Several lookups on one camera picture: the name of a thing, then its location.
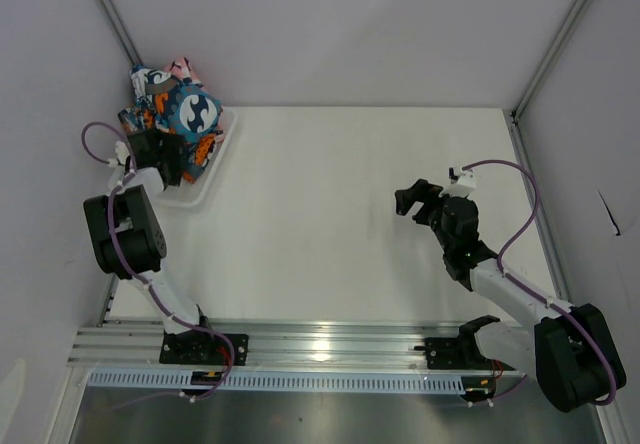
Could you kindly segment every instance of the colorful clothing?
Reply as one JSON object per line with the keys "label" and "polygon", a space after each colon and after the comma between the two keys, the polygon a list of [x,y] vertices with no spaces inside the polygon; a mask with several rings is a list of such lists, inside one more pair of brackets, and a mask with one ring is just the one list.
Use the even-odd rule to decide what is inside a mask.
{"label": "colorful clothing", "polygon": [[202,175],[225,132],[218,125],[222,105],[211,96],[188,59],[164,70],[136,66],[131,70],[135,104],[118,114],[127,133],[156,127],[185,139],[183,178]]}

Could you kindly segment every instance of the gray wall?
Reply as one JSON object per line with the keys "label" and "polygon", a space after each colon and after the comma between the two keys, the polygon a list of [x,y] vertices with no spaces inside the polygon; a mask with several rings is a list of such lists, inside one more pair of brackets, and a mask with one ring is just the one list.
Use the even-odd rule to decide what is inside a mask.
{"label": "gray wall", "polygon": [[618,400],[631,442],[640,442],[638,10],[640,0],[595,0],[522,126],[572,296],[605,312],[626,366]]}
{"label": "gray wall", "polygon": [[0,379],[26,358],[6,442],[31,444],[104,290],[81,206],[106,175],[79,133],[90,120],[116,121],[128,66],[93,0],[0,0],[0,28]]}
{"label": "gray wall", "polygon": [[146,63],[187,55],[223,102],[499,108],[571,1],[116,0]]}

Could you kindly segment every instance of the cable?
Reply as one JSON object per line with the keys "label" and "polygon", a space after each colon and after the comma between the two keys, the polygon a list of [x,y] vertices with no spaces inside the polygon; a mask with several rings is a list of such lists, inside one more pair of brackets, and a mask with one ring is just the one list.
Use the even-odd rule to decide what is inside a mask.
{"label": "cable", "polygon": [[129,155],[131,156],[131,168],[135,171],[136,170],[135,159],[133,158],[133,151],[131,150],[131,146],[129,145],[127,136],[125,136],[125,134],[122,131],[118,130],[116,127],[112,126],[111,124],[107,124],[106,122],[94,121],[94,122],[90,122],[89,124],[87,124],[82,128],[82,133],[80,134],[80,140],[82,141],[82,147],[85,150],[85,152],[89,154],[89,156],[93,160],[101,162],[103,164],[109,164],[109,161],[96,156],[91,151],[91,149],[89,149],[89,146],[87,146],[87,131],[92,127],[103,127],[113,132],[116,136],[118,136],[118,138],[125,144],[125,146],[127,146],[127,149],[129,150]]}
{"label": "cable", "polygon": [[193,325],[191,323],[188,323],[188,322],[176,317],[162,303],[162,301],[160,300],[160,298],[156,294],[155,290],[153,289],[153,283],[149,279],[147,279],[146,277],[144,277],[144,276],[138,274],[137,272],[135,272],[131,268],[129,263],[127,262],[127,259],[125,258],[124,253],[122,252],[122,248],[120,247],[120,243],[118,242],[118,236],[117,236],[117,233],[116,233],[116,225],[115,225],[115,218],[114,218],[114,205],[115,205],[115,196],[116,196],[116,194],[118,192],[120,192],[124,188],[124,186],[133,178],[133,176],[136,173],[136,170],[137,170],[136,160],[135,160],[135,156],[133,154],[133,151],[131,150],[131,146],[129,145],[129,142],[127,141],[126,136],[122,132],[120,132],[118,129],[116,129],[115,127],[111,126],[110,124],[107,124],[107,123],[104,123],[104,122],[97,122],[97,121],[87,124],[82,129],[82,134],[81,134],[82,147],[87,152],[87,154],[89,154],[89,156],[91,156],[93,159],[95,159],[98,162],[102,162],[102,163],[105,163],[105,164],[109,163],[109,161],[106,161],[106,160],[96,156],[93,152],[91,152],[91,150],[87,146],[86,139],[85,139],[86,133],[87,133],[87,131],[89,129],[91,129],[92,127],[96,127],[96,126],[104,127],[106,129],[109,129],[114,134],[116,134],[119,138],[122,139],[122,141],[127,146],[127,149],[129,150],[130,171],[124,176],[122,182],[119,182],[111,190],[111,192],[109,193],[108,199],[107,199],[107,224],[108,224],[108,227],[109,227],[109,237],[111,238],[111,243],[113,244],[113,248],[114,248],[114,250],[116,252],[116,255],[118,256],[118,260],[120,261],[120,264],[125,269],[125,271],[127,271],[127,273],[129,275],[131,275],[132,278],[137,279],[140,282],[142,282],[143,284],[148,286],[147,291],[149,292],[149,295],[151,296],[151,298],[153,299],[155,304],[158,306],[160,311],[165,316],[169,317],[171,320],[173,320],[177,324],[180,324],[181,326],[183,326],[183,327],[185,327],[187,329],[190,329],[192,331],[204,332],[206,334],[211,335],[214,338],[221,339],[227,345],[227,347],[229,348],[228,366],[227,366],[225,372],[223,373],[222,377],[220,378],[220,380],[218,382],[216,382],[214,385],[212,385],[211,388],[208,389],[203,394],[200,394],[199,396],[192,396],[190,398],[191,402],[194,402],[196,400],[198,400],[198,401],[204,400],[204,399],[208,398],[209,396],[211,396],[227,380],[227,377],[229,376],[229,373],[231,372],[231,369],[233,368],[233,363],[235,362],[235,350],[233,348],[233,344],[231,343],[231,341],[229,340],[229,338],[227,336],[225,336],[224,334],[222,334],[220,332],[214,331],[213,329],[209,329],[209,328],[206,328],[206,327]]}
{"label": "cable", "polygon": [[[484,161],[474,162],[472,164],[464,166],[462,170],[468,171],[475,167],[484,166],[487,164],[500,164],[500,165],[517,169],[527,177],[527,179],[531,183],[531,186],[533,187],[535,197],[534,197],[534,204],[533,204],[533,210],[531,211],[531,215],[529,216],[529,219],[527,219],[525,224],[520,228],[520,230],[516,232],[513,235],[513,237],[505,243],[504,246],[502,246],[502,249],[500,249],[500,252],[498,253],[497,264],[498,264],[498,269],[500,269],[500,271],[504,274],[504,276],[507,279],[509,279],[513,284],[515,284],[519,289],[527,293],[529,296],[533,297],[534,299],[546,305],[547,304],[546,297],[544,297],[543,295],[531,289],[529,286],[527,286],[524,282],[520,281],[518,278],[512,276],[508,272],[505,272],[504,264],[502,262],[504,258],[504,254],[507,251],[507,249],[509,249],[509,247],[516,241],[516,239],[518,239],[534,221],[538,213],[538,209],[540,207],[540,188],[538,187],[538,184],[536,183],[533,175],[529,171],[527,171],[524,167],[514,162],[504,161],[502,159],[487,159]],[[593,401],[593,403],[596,406],[606,406],[608,404],[611,404],[616,398],[617,382],[616,382],[615,375],[613,374],[613,369],[611,368],[611,364],[609,364],[609,361],[607,361],[607,358],[605,357],[604,353],[602,352],[600,347],[598,347],[598,344],[596,344],[596,342],[589,335],[586,329],[582,327],[582,325],[571,314],[569,314],[567,311],[562,309],[557,304],[554,304],[553,302],[549,304],[549,308],[553,309],[558,314],[560,314],[565,319],[567,319],[567,321],[571,323],[571,325],[578,331],[578,333],[580,333],[580,335],[587,342],[587,344],[589,344],[591,349],[593,349],[593,352],[595,353],[596,357],[600,361],[600,364],[602,364],[602,367],[604,368],[607,374],[607,378],[609,380],[609,395],[606,397],[606,399],[603,399],[602,401],[596,400],[596,401]]]}

